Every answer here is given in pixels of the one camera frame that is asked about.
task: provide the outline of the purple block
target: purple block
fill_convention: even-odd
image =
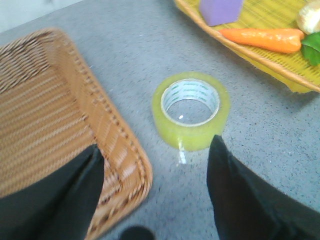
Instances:
[[[199,10],[209,26],[237,21],[244,0],[201,0]]]

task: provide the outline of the tape roll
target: tape roll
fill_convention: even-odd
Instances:
[[[196,100],[212,112],[205,121],[186,124],[171,118],[168,109],[181,100]],[[215,78],[200,72],[182,72],[166,78],[155,90],[152,113],[159,135],[169,145],[187,151],[209,147],[214,135],[221,135],[230,110],[226,88]]]

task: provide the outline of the gray countertop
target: gray countertop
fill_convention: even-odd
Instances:
[[[84,0],[0,34],[0,44],[60,27],[145,149],[154,181],[143,204],[102,237],[144,225],[159,240],[218,239],[206,186],[208,149],[179,164],[159,137],[151,99],[167,77],[198,71],[231,98],[223,138],[246,166],[288,196],[320,211],[320,97],[296,94],[210,38],[172,0]]]

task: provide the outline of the orange carrot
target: orange carrot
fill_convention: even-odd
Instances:
[[[230,28],[219,32],[226,39],[237,44],[251,45],[277,53],[294,53],[300,50],[305,35],[295,28],[255,29]]]

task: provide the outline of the woven basket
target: woven basket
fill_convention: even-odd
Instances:
[[[59,29],[0,48],[0,197],[48,176],[97,143],[101,196],[87,232],[96,239],[147,196],[152,167],[76,46]]]
[[[238,21],[210,27],[199,12],[200,0],[174,0],[177,7],[188,15],[210,36],[234,51],[260,70],[286,84],[291,91],[320,92],[320,66],[312,66],[301,52],[276,53],[254,46],[234,43],[218,30],[225,28],[298,28],[296,16],[305,0],[244,0]]]

